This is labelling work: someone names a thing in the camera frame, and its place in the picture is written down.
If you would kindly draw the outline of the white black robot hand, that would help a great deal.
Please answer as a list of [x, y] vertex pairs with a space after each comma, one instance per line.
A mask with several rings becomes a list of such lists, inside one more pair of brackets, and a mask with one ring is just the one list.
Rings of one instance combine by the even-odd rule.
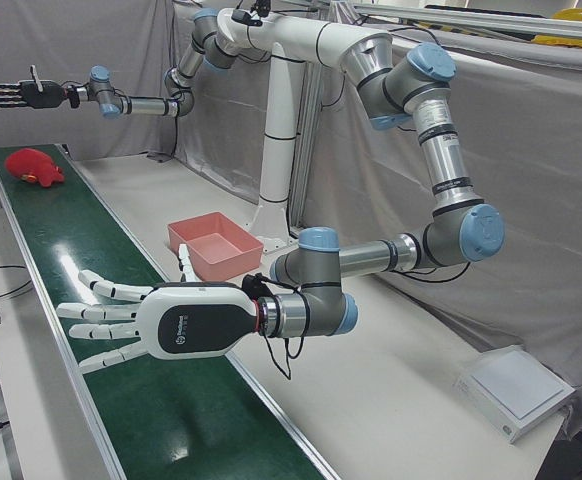
[[30, 80], [0, 83], [0, 108], [57, 108], [67, 99], [64, 87], [54, 81], [41, 80], [35, 65], [29, 70]]
[[137, 341], [79, 362], [83, 374], [149, 354], [162, 360], [224, 355], [243, 336], [259, 327], [255, 301], [228, 282], [200, 282], [188, 247], [179, 246], [181, 282], [132, 286], [106, 280], [90, 270], [79, 280], [93, 292], [123, 305], [61, 303], [56, 313], [80, 322], [69, 329], [72, 338]]

